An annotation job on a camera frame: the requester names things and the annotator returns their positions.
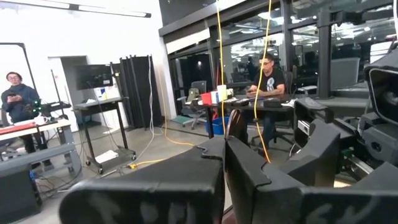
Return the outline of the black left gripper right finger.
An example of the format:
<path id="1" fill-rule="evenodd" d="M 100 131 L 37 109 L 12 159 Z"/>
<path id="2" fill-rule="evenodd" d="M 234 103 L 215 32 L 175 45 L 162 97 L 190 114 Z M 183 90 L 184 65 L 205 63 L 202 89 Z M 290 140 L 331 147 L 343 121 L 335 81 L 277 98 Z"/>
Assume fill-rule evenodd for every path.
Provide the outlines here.
<path id="1" fill-rule="evenodd" d="M 310 187 L 226 142 L 226 181 L 238 223 L 397 224 L 397 167 L 384 163 L 349 187 Z"/>

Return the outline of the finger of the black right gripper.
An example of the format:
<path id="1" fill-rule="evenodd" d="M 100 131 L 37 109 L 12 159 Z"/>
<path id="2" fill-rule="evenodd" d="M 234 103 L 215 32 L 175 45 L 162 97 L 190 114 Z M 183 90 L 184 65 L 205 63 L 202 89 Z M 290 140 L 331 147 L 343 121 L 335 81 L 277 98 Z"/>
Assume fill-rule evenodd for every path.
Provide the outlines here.
<path id="1" fill-rule="evenodd" d="M 340 132 L 316 119 L 310 139 L 279 169 L 307 186 L 332 187 L 338 162 Z"/>

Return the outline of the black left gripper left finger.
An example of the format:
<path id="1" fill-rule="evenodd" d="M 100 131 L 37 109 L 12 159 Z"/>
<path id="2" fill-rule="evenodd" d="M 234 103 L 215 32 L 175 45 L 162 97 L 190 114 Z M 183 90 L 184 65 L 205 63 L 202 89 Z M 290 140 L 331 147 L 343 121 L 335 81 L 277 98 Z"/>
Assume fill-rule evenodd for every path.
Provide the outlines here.
<path id="1" fill-rule="evenodd" d="M 221 223 L 224 138 L 110 179 L 79 182 L 60 203 L 64 224 Z"/>

